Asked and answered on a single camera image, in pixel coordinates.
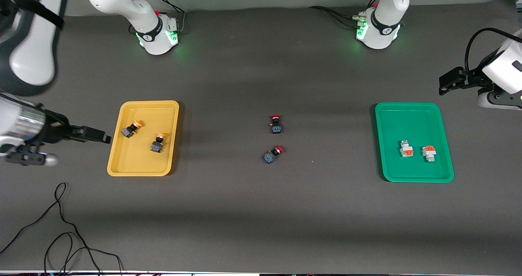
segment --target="gray table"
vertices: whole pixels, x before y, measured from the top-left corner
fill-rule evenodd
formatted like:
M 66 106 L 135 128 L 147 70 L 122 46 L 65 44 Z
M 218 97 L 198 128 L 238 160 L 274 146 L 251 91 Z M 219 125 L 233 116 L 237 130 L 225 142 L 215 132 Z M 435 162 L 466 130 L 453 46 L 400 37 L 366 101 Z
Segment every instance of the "gray table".
M 2 163 L 0 242 L 67 181 L 67 219 L 127 270 L 522 274 L 522 114 L 477 107 L 476 90 L 438 96 L 476 30 L 516 31 L 514 3 L 412 7 L 404 20 L 388 49 L 372 51 L 320 10 L 191 12 L 179 47 L 153 57 L 122 17 L 67 18 L 60 78 L 34 100 L 112 133 L 122 103 L 175 99 L 185 108 L 177 170 L 110 177 L 110 147 L 76 142 L 45 146 L 60 155 L 55 168 Z M 503 40 L 481 35 L 471 65 Z M 440 107 L 452 183 L 380 177 L 371 106 L 389 101 Z M 282 135 L 267 127 L 276 113 Z M 288 152 L 268 166 L 260 157 L 275 144 Z M 42 269 L 51 240 L 70 230 L 57 213 L 0 267 Z M 56 267 L 66 247 L 51 251 Z M 86 259 L 74 268 L 93 270 Z

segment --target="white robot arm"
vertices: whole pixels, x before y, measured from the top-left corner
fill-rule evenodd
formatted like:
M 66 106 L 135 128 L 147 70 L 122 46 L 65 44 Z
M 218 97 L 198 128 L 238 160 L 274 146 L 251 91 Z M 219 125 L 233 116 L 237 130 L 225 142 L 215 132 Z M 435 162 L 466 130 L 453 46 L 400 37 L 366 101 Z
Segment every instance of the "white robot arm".
M 8 163 L 57 163 L 40 153 L 45 143 L 60 140 L 110 143 L 103 131 L 72 126 L 67 118 L 15 96 L 45 92 L 56 77 L 56 44 L 63 27 L 67 0 L 18 0 L 0 29 L 0 157 Z
M 506 40 L 500 48 L 470 70 L 468 55 L 473 40 L 484 31 L 501 34 Z M 439 78 L 439 95 L 465 88 L 479 87 L 478 105 L 485 108 L 522 110 L 522 29 L 514 35 L 499 29 L 477 31 L 466 48 L 464 68 L 456 67 Z
M 136 29 L 142 47 L 152 55 L 168 52 L 178 43 L 177 21 L 157 14 L 145 0 L 89 0 L 99 11 L 119 14 Z
M 399 22 L 410 6 L 410 0 L 380 0 L 378 7 L 369 7 L 358 16 L 360 26 L 356 39 L 372 49 L 384 49 L 397 38 Z

